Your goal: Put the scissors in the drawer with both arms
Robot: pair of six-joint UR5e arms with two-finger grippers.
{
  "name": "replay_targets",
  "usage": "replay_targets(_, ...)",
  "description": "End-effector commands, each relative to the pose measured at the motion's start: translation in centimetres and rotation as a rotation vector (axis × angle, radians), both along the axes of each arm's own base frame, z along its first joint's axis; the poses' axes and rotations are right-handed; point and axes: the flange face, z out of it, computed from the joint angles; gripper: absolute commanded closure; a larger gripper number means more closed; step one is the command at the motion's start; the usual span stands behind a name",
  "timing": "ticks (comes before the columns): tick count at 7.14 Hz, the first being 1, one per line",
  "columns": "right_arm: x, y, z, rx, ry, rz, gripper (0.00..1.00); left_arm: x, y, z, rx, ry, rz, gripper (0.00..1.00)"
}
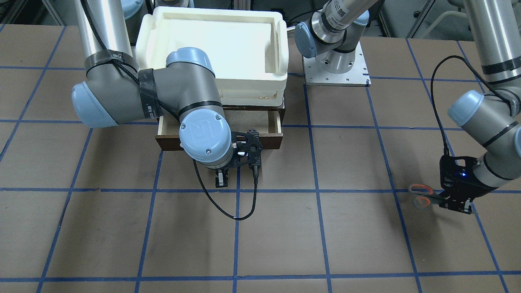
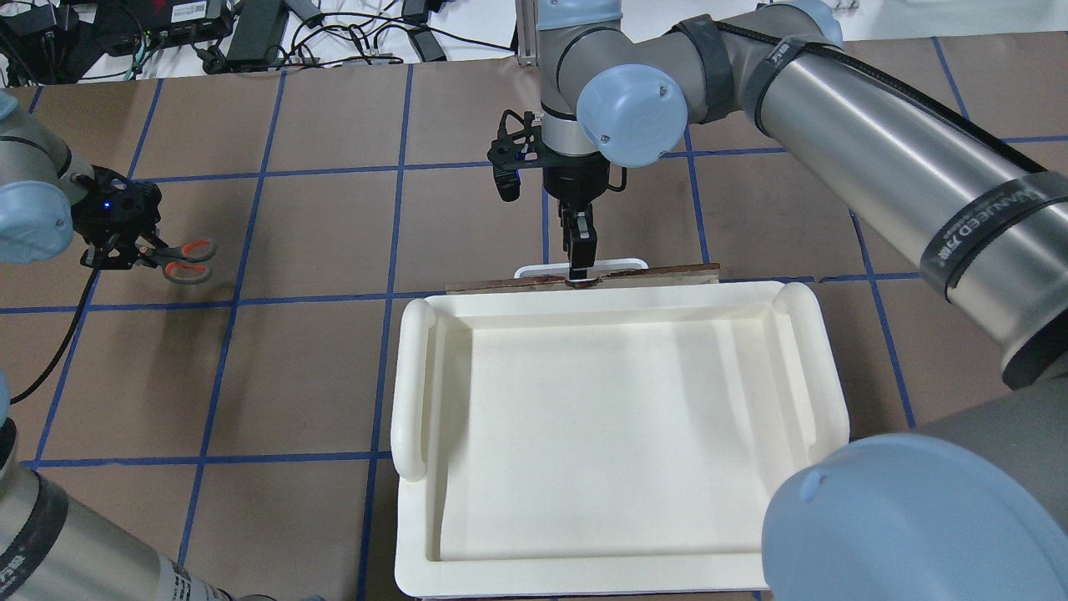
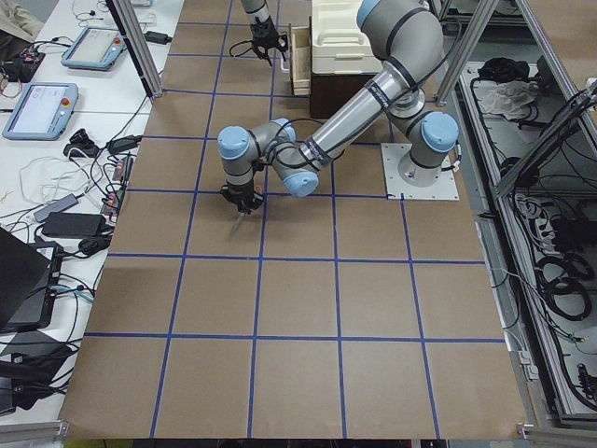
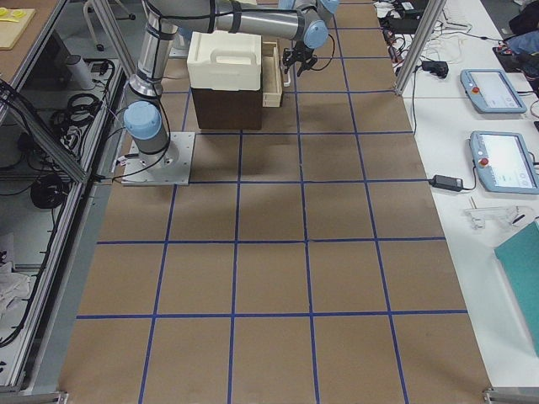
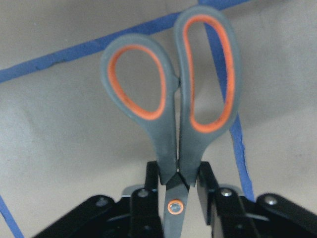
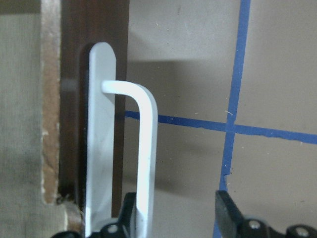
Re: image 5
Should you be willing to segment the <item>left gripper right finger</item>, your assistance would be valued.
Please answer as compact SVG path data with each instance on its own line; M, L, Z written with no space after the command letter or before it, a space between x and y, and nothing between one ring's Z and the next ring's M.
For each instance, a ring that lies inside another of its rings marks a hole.
M255 202L220 186L208 162L201 162L197 190L213 238L315 238L317 216L274 193Z

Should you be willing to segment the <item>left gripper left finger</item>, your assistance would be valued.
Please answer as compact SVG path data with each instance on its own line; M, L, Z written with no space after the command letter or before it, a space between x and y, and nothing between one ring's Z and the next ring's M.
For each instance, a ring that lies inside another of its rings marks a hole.
M159 169L156 162L146 166L145 184L127 188L115 202L95 195L36 234L37 238L161 238L159 217Z

